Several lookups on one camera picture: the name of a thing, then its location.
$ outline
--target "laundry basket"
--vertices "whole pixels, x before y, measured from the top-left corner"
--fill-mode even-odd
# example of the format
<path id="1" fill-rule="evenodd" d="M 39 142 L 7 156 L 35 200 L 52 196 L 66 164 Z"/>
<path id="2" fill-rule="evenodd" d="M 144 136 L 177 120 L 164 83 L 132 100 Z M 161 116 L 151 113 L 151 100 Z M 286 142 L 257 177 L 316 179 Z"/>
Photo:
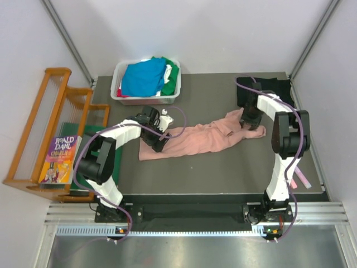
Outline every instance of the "laundry basket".
<path id="1" fill-rule="evenodd" d="M 180 63 L 176 60 L 172 60 L 173 63 L 177 65 L 179 69 L 177 76 L 177 83 L 175 92 L 172 96 L 152 96 L 152 97 L 117 97 L 118 88 L 120 82 L 122 81 L 123 75 L 125 74 L 129 64 L 139 63 L 140 60 L 128 60 L 118 63 L 115 67 L 113 74 L 112 86 L 110 87 L 110 96 L 111 98 L 120 101 L 123 105 L 154 105 L 154 104 L 172 104 L 175 99 L 180 95 L 181 90 L 181 68 Z"/>

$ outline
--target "white wall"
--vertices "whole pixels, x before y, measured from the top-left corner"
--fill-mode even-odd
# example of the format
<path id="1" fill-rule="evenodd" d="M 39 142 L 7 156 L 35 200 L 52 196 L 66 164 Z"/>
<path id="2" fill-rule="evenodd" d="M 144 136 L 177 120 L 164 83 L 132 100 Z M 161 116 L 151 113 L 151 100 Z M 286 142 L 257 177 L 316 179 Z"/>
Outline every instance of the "white wall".
<path id="1" fill-rule="evenodd" d="M 93 76 L 164 55 L 183 73 L 290 72 L 329 0 L 51 0 Z"/>
<path id="2" fill-rule="evenodd" d="M 2 1 L 0 16 L 0 180 L 5 178 L 46 67 L 69 67 L 88 86 L 40 1 Z M 2 267 L 30 267 L 49 200 L 0 183 Z"/>
<path id="3" fill-rule="evenodd" d="M 296 78 L 332 197 L 357 237 L 357 1 L 343 0 Z"/>

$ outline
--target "white cloth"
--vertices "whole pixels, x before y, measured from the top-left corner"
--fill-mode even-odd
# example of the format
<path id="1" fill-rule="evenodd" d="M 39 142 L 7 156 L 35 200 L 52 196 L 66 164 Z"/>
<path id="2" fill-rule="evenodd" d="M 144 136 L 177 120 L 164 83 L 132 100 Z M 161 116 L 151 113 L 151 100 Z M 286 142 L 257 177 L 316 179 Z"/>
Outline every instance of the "white cloth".
<path id="1" fill-rule="evenodd" d="M 172 70 L 171 65 L 170 64 L 166 64 L 166 70 L 165 70 L 165 73 L 163 74 L 163 81 L 165 82 L 165 84 L 168 83 L 168 77 L 171 74 L 171 70 Z"/>

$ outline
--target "pink cloth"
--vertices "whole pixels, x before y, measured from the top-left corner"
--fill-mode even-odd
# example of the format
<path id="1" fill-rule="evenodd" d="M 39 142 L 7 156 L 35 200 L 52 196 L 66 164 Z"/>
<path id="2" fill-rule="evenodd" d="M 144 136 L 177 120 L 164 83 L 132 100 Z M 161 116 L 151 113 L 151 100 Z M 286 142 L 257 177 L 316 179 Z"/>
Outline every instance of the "pink cloth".
<path id="1" fill-rule="evenodd" d="M 244 138 L 261 138 L 266 135 L 266 128 L 259 126 L 250 131 L 241 128 L 239 120 L 243 109 L 227 113 L 225 118 L 213 121 L 208 125 L 186 127 L 180 137 L 169 139 L 162 152 L 155 152 L 140 139 L 139 160 L 152 160 L 184 155 L 196 155 L 204 152 L 219 152 L 232 147 Z M 182 127 L 173 128 L 168 132 L 174 136 L 181 132 Z"/>

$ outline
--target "book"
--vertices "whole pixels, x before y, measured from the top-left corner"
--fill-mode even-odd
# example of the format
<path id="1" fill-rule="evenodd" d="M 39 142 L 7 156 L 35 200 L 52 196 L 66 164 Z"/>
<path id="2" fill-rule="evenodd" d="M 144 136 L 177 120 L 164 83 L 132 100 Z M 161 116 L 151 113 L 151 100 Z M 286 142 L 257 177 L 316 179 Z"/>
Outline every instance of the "book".
<path id="1" fill-rule="evenodd" d="M 80 136 L 54 137 L 50 143 L 39 183 L 71 184 L 73 162 L 80 145 Z"/>

